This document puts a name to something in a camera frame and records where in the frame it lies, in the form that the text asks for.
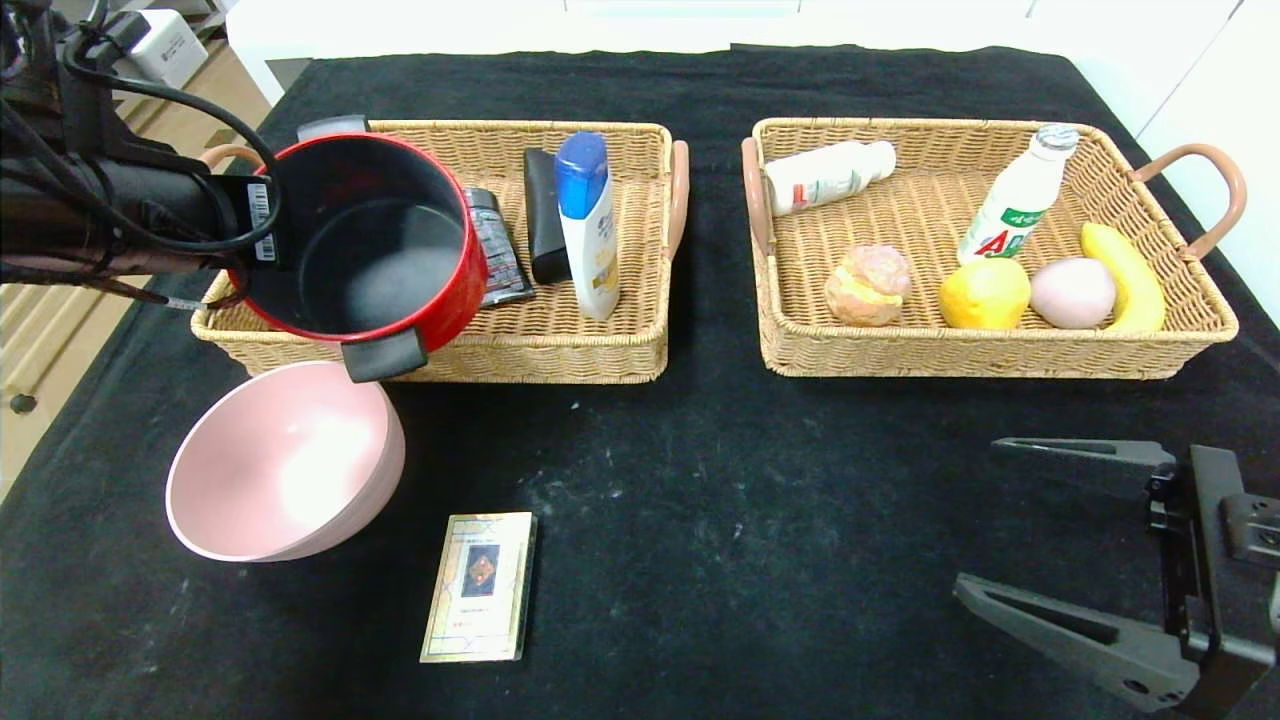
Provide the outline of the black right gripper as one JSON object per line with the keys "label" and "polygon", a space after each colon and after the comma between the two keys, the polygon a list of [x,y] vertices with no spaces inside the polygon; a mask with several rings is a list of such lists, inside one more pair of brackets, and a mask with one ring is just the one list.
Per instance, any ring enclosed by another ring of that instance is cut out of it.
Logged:
{"label": "black right gripper", "polygon": [[1226,719],[1277,669],[1277,498],[1244,487],[1236,455],[1153,441],[1005,437],[989,447],[1032,474],[1091,492],[1165,495],[1165,629],[960,573],[975,616],[1144,714]]}

